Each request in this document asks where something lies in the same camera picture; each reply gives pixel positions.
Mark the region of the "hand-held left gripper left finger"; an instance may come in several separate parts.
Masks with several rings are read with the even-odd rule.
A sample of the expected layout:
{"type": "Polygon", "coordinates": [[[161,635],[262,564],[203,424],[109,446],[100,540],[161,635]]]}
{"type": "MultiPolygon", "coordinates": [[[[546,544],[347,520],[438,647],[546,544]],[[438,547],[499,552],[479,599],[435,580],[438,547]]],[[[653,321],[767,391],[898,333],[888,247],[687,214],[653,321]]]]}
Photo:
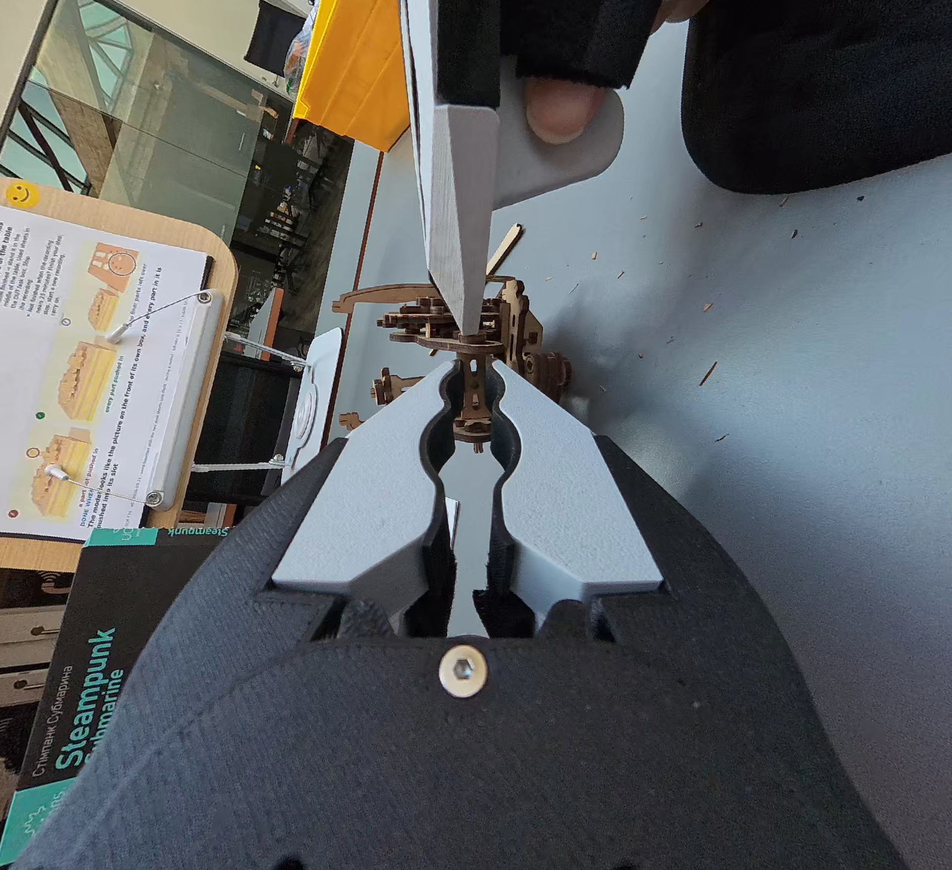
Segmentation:
{"type": "Polygon", "coordinates": [[[440,476],[457,410],[449,361],[342,439],[275,586],[371,602],[400,634],[445,638],[457,563],[440,476]]]}

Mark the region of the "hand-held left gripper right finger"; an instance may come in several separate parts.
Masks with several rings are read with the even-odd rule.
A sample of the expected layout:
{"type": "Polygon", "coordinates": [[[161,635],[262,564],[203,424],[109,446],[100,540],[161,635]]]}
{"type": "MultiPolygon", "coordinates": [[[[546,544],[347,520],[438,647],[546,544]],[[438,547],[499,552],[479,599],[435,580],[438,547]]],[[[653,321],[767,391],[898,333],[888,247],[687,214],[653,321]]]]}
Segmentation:
{"type": "Polygon", "coordinates": [[[493,488],[485,589],[490,638],[531,638],[552,607],[653,593],[662,575],[589,427],[501,362],[486,369],[493,488]]]}

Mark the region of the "wooden mechanical model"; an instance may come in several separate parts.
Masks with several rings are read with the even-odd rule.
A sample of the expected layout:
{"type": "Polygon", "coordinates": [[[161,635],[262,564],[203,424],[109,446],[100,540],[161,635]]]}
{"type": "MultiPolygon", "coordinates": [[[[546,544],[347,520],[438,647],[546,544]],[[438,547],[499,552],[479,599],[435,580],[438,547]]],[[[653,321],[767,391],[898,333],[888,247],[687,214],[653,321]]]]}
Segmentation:
{"type": "Polygon", "coordinates": [[[559,352],[542,350],[543,328],[531,312],[524,284],[491,276],[497,292],[482,300],[475,334],[466,335],[438,289],[432,285],[401,283],[376,286],[364,292],[365,304],[391,304],[395,308],[377,321],[393,342],[422,347],[434,356],[451,354],[463,364],[462,407],[453,421],[453,435],[460,443],[482,453],[491,435],[491,407],[486,398],[486,367],[505,364],[554,402],[569,387],[573,369],[559,352]]]}

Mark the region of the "person's right forearm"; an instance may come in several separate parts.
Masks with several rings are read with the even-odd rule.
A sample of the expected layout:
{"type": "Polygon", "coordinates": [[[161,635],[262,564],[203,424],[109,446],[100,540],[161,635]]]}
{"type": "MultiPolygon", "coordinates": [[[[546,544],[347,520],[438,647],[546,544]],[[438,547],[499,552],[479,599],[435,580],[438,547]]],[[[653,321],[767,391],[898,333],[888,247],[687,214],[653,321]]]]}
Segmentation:
{"type": "Polygon", "coordinates": [[[712,0],[690,21],[688,155],[754,195],[844,185],[951,149],[951,0],[712,0]]]}

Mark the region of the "grey desk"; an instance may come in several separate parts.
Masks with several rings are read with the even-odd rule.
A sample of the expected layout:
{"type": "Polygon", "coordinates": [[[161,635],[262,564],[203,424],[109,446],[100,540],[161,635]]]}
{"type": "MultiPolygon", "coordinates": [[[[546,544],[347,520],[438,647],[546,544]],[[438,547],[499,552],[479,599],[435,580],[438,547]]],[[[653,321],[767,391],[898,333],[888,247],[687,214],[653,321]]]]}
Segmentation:
{"type": "MultiPolygon", "coordinates": [[[[500,272],[524,283],[540,321],[530,289],[552,240],[575,226],[560,221],[574,213],[567,197],[598,216],[613,212],[606,201],[719,188],[684,146],[686,36],[670,24],[651,39],[605,172],[494,214],[490,253],[525,227],[500,272]]],[[[616,440],[573,408],[571,387],[564,402],[732,555],[907,864],[950,868],[950,156],[839,187],[869,200],[869,268],[854,269],[839,337],[823,337],[824,372],[803,378],[799,398],[713,439],[625,425],[616,440]]],[[[544,348],[563,353],[541,324],[544,348]]]]}

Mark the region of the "slim wooden part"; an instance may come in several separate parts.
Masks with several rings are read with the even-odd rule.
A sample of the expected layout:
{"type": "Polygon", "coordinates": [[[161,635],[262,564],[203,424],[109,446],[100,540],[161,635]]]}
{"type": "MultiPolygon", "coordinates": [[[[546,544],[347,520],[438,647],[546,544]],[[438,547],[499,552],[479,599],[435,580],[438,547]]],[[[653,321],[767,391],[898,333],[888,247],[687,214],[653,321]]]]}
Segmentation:
{"type": "Polygon", "coordinates": [[[524,233],[525,227],[519,222],[516,222],[509,227],[486,264],[486,281],[491,281],[497,276],[501,266],[518,244],[524,233]]]}

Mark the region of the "yellow plastic bin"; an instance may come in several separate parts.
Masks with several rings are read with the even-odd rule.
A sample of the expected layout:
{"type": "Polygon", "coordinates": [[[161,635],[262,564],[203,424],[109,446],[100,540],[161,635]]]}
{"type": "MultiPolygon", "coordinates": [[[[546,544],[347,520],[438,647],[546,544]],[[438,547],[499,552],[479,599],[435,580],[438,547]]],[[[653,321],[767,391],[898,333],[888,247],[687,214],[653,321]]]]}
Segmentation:
{"type": "Polygon", "coordinates": [[[387,152],[409,129],[398,0],[319,0],[292,118],[387,152]]]}

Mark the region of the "white plastic plate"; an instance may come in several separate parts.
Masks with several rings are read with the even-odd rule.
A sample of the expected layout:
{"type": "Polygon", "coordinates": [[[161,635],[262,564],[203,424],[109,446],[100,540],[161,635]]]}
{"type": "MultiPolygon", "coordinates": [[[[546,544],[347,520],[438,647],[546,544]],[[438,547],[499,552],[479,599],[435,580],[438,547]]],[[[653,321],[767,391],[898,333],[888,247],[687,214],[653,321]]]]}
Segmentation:
{"type": "Polygon", "coordinates": [[[285,482],[327,444],[343,341],[344,331],[336,327],[316,337],[310,345],[292,417],[287,466],[283,474],[285,482]]]}

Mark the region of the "black chair back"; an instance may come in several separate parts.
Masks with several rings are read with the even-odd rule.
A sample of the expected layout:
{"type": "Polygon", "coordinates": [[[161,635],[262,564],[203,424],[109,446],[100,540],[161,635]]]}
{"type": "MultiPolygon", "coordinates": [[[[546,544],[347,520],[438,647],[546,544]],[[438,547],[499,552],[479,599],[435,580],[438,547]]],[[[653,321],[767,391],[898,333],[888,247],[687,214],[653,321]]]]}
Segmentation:
{"type": "Polygon", "coordinates": [[[292,43],[304,24],[305,17],[260,0],[244,61],[274,76],[283,76],[292,43]]]}

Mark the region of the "dark cabinet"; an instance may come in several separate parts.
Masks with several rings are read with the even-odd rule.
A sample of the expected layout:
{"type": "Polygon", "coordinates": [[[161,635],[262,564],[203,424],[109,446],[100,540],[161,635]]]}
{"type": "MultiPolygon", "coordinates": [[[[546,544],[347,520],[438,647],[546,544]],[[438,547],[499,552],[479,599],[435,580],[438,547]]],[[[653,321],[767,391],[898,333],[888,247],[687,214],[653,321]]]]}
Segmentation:
{"type": "MultiPolygon", "coordinates": [[[[221,352],[195,461],[250,464],[285,456],[301,378],[282,361],[221,352]]],[[[185,506],[256,506],[279,488],[281,478],[276,468],[193,473],[185,506]]]]}

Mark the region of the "curved wooden part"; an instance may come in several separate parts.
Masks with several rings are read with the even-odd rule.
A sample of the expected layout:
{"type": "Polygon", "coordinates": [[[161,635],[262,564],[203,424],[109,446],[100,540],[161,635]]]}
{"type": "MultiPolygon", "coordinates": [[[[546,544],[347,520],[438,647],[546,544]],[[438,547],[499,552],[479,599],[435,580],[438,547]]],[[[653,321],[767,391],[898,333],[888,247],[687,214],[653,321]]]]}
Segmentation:
{"type": "Polygon", "coordinates": [[[351,315],[357,305],[402,306],[422,300],[442,300],[439,289],[427,283],[393,283],[346,292],[332,302],[335,314],[351,315]]]}

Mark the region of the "scattered wood splinters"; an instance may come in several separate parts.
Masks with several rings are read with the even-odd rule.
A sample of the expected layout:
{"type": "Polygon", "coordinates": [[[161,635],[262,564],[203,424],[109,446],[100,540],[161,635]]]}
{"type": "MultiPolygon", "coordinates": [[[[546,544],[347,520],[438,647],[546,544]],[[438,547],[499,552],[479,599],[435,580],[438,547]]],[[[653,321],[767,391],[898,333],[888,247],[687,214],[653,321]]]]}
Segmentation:
{"type": "Polygon", "coordinates": [[[713,439],[821,374],[860,260],[863,192],[790,197],[702,186],[589,216],[545,250],[530,295],[568,355],[571,403],[601,432],[713,439]]]}

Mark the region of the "white clip bar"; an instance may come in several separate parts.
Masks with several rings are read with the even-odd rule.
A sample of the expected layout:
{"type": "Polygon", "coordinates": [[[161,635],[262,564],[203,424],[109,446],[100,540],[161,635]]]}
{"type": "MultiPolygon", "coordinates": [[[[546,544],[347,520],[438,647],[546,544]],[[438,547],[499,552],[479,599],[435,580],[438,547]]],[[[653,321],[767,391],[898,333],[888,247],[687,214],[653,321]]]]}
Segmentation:
{"type": "Polygon", "coordinates": [[[221,345],[219,320],[222,292],[205,289],[193,299],[184,319],[184,353],[173,373],[168,423],[149,478],[145,506],[167,512],[177,503],[194,456],[193,432],[201,424],[200,407],[212,356],[221,345]]]}

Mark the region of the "black and teal kit box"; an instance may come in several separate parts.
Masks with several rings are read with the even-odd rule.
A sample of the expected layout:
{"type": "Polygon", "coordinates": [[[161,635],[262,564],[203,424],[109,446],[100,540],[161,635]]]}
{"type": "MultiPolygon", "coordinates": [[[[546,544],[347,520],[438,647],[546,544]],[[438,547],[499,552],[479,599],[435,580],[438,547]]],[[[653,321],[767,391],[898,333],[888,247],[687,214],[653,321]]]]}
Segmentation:
{"type": "Polygon", "coordinates": [[[129,673],[228,527],[94,529],[65,602],[16,789],[1,864],[14,864],[101,745],[129,673]]]}

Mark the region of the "glass partition panel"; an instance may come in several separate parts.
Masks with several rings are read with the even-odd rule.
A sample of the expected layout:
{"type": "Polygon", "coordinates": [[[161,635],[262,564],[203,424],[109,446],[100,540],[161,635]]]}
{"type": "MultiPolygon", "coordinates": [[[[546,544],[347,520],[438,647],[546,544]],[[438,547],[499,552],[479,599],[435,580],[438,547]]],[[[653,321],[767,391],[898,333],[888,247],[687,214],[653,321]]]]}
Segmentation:
{"type": "Polygon", "coordinates": [[[2,175],[250,239],[289,114],[108,2],[55,0],[2,134],[2,175]]]}

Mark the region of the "printed instruction sheet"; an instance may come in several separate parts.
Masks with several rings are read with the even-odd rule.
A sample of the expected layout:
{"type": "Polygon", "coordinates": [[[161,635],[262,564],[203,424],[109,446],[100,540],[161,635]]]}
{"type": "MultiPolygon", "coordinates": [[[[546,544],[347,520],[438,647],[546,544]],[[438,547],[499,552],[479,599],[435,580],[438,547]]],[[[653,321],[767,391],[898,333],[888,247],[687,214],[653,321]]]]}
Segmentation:
{"type": "Polygon", "coordinates": [[[211,258],[2,209],[2,533],[137,527],[211,258]]]}

